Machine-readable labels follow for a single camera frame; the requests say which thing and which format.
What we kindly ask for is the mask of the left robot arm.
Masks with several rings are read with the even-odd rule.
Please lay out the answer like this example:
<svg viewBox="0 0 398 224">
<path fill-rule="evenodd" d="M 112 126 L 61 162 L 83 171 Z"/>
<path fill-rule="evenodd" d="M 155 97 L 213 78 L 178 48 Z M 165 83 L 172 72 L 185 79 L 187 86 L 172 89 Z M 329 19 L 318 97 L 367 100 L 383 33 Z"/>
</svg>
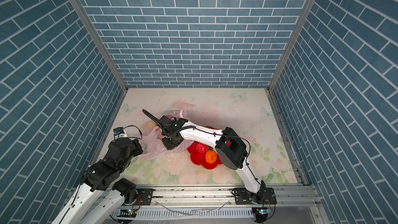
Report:
<svg viewBox="0 0 398 224">
<path fill-rule="evenodd" d="M 105 157 L 90 166 L 54 224 L 101 224 L 124 204 L 141 205 L 136 185 L 120 174 L 143 153 L 138 139 L 117 138 Z"/>
</svg>

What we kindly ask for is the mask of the orange fake tangerine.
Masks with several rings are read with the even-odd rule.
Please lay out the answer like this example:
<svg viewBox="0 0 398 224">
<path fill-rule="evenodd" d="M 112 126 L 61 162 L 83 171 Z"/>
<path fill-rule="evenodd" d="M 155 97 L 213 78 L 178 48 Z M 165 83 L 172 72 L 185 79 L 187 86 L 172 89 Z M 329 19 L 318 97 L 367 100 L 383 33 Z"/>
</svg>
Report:
<svg viewBox="0 0 398 224">
<path fill-rule="evenodd" d="M 214 164 L 214 163 L 216 163 L 217 159 L 218 159 L 218 155 L 214 150 L 208 150 L 205 153 L 205 161 L 207 163 Z"/>
</svg>

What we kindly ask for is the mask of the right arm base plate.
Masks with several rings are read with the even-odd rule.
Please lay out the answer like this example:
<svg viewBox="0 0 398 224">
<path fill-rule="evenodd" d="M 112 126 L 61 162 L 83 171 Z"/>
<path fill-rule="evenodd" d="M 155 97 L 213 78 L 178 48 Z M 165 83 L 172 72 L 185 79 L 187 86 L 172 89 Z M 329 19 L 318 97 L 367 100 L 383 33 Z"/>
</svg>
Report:
<svg viewBox="0 0 398 224">
<path fill-rule="evenodd" d="M 232 195 L 235 199 L 236 205 L 276 205 L 277 203 L 274 189 L 268 187 L 260 189 L 258 193 L 249 192 L 245 188 L 234 188 L 232 189 Z"/>
</svg>

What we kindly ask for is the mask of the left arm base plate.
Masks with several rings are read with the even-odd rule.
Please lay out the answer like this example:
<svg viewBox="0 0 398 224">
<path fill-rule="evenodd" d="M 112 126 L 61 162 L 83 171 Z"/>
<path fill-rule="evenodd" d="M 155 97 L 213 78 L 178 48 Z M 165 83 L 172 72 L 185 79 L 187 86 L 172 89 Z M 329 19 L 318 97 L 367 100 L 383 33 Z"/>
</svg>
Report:
<svg viewBox="0 0 398 224">
<path fill-rule="evenodd" d="M 149 206 L 152 201 L 154 189 L 152 188 L 139 188 L 136 189 L 136 203 L 137 206 Z"/>
</svg>

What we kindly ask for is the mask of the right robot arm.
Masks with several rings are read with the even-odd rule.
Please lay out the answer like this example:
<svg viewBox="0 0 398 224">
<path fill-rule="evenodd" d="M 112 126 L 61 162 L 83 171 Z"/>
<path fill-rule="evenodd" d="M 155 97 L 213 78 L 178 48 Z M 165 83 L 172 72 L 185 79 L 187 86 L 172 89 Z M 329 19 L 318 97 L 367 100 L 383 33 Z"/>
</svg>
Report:
<svg viewBox="0 0 398 224">
<path fill-rule="evenodd" d="M 192 140 L 207 145 L 215 150 L 223 165 L 237 172 L 245 185 L 245 190 L 252 202 L 262 203 L 265 200 L 266 185 L 248 161 L 249 152 L 243 138 L 227 127 L 215 130 L 195 125 L 184 118 L 162 116 L 154 119 L 164 136 L 162 143 L 167 150 L 178 147 L 184 140 Z"/>
</svg>

